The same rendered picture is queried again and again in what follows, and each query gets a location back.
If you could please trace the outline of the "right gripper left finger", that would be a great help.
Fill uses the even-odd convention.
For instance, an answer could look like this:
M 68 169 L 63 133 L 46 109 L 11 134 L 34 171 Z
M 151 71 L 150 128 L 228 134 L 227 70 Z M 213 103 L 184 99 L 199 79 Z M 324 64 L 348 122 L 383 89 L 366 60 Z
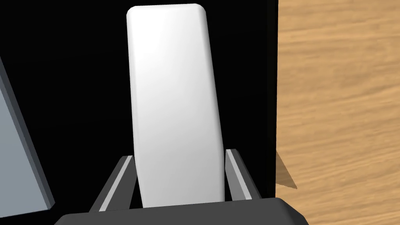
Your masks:
M 129 209 L 136 181 L 137 172 L 133 156 L 122 156 L 89 212 Z

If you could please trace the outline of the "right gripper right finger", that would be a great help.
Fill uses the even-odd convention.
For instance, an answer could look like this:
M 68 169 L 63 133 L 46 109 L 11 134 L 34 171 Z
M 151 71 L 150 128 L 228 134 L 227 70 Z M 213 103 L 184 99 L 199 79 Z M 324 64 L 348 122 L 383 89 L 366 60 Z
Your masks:
M 227 149 L 225 152 L 225 174 L 232 200 L 261 199 L 239 152 L 236 149 Z

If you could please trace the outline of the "white bar handle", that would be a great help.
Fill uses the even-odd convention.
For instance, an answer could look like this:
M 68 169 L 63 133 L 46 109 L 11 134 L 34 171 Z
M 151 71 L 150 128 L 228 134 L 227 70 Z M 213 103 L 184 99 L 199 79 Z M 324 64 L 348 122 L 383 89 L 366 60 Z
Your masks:
M 223 140 L 204 8 L 134 6 L 127 39 L 143 207 L 223 202 Z

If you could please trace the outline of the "grey glass panel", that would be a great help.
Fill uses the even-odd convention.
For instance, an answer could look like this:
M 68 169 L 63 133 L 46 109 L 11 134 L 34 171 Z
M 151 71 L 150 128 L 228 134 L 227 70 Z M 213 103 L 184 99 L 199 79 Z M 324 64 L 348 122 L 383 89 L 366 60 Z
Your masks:
M 54 203 L 0 58 L 0 218 L 49 210 Z

